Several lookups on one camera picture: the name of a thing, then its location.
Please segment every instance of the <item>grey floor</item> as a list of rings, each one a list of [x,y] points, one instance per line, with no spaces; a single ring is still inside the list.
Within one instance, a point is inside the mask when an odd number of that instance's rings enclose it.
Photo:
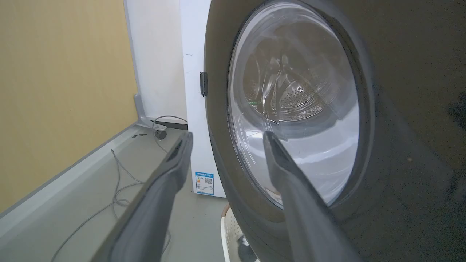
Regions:
[[[168,129],[161,145],[169,149],[183,132]],[[141,133],[148,135],[128,137],[128,141],[115,152],[133,176],[145,181],[165,153],[155,144],[150,129],[141,128]],[[1,261],[50,261],[56,249],[77,226],[111,203],[117,184],[117,165],[111,153],[88,172],[92,172],[88,178],[57,195],[54,201],[36,212],[34,219],[24,222],[27,223],[24,229],[1,248]],[[120,187],[133,183],[124,171],[121,174]],[[139,189],[140,186],[128,188],[121,192],[119,198],[131,200]],[[224,261],[220,216],[226,204],[226,199],[193,193],[188,177],[175,198],[169,225],[171,241],[162,261]],[[118,216],[124,212],[123,207],[116,206],[115,209]],[[115,222],[110,208],[102,211],[66,243],[55,261],[88,261]]]

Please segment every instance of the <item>energy label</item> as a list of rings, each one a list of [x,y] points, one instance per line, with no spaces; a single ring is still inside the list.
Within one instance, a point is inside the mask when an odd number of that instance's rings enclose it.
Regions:
[[[213,174],[196,172],[196,191],[213,196]]]

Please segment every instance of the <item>wire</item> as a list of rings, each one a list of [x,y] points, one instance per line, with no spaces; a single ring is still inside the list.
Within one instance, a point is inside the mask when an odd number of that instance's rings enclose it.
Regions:
[[[135,177],[133,177],[130,172],[128,172],[128,170],[123,166],[123,164],[120,162],[120,160],[118,160],[117,158],[117,155],[115,154],[115,152],[113,151],[113,149],[111,150],[112,154],[113,154],[113,158],[115,159],[116,161],[116,166],[117,166],[117,169],[118,169],[118,180],[117,180],[117,183],[116,183],[116,187],[115,187],[115,192],[113,194],[113,198],[112,198],[112,202],[106,206],[104,206],[102,209],[100,209],[99,211],[95,212],[93,215],[91,215],[90,217],[88,217],[83,223],[81,223],[81,225],[79,225],[66,239],[65,241],[63,241],[61,243],[61,245],[58,247],[58,249],[55,251],[54,255],[52,256],[52,259],[50,260],[51,262],[55,261],[58,253],[60,252],[60,250],[65,246],[65,244],[76,234],[76,232],[78,232],[78,230],[80,230],[87,222],[89,222],[91,219],[93,219],[95,216],[97,216],[98,214],[100,214],[102,211],[104,211],[105,209],[107,209],[108,207],[112,207],[112,212],[113,212],[113,216],[115,217],[116,220],[118,220],[118,216],[115,212],[115,204],[119,205],[119,206],[122,206],[122,207],[127,207],[130,205],[130,202],[129,200],[127,199],[118,199],[118,194],[128,188],[128,187],[131,187],[131,186],[137,186],[137,185],[143,185],[144,182],[136,179]],[[120,189],[118,189],[118,187],[120,186],[120,180],[121,180],[121,173],[120,173],[120,167],[125,170],[125,172],[133,179],[135,180],[136,182],[133,183],[133,184],[130,184],[130,185],[127,185],[127,186],[124,186]],[[164,248],[163,248],[163,251],[162,251],[162,254],[165,252],[165,250],[167,249],[168,247],[168,244],[170,244],[170,240],[171,240],[171,234],[170,234],[170,231],[167,230],[167,237],[168,237],[168,240],[165,241],[165,245],[164,245]]]
[[[187,123],[188,121],[187,121],[186,119],[181,118],[181,117],[166,115],[166,116],[157,117],[157,118],[154,119],[154,121],[152,122],[152,133],[153,133],[153,135],[154,135],[155,143],[156,143],[165,153],[168,153],[167,150],[165,150],[165,148],[163,148],[163,147],[158,143],[157,136],[155,135],[155,131],[157,131],[157,130],[154,129],[155,121],[157,121],[158,119],[161,119],[161,118],[163,118],[163,117],[174,117],[174,118],[178,118],[178,119],[181,119],[181,120],[185,121],[186,123]]]

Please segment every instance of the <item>white plastic basket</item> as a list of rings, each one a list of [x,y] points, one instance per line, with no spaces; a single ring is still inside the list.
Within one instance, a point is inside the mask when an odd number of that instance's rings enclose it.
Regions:
[[[222,218],[220,219],[220,233],[222,235],[225,262],[240,262],[237,240],[243,235],[243,232],[236,222],[230,205],[223,209]]]

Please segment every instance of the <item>washing machine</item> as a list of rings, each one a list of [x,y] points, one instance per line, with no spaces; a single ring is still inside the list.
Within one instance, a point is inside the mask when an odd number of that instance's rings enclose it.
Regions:
[[[180,7],[193,189],[227,197],[261,261],[293,260],[265,131],[364,260],[464,260],[464,1]]]

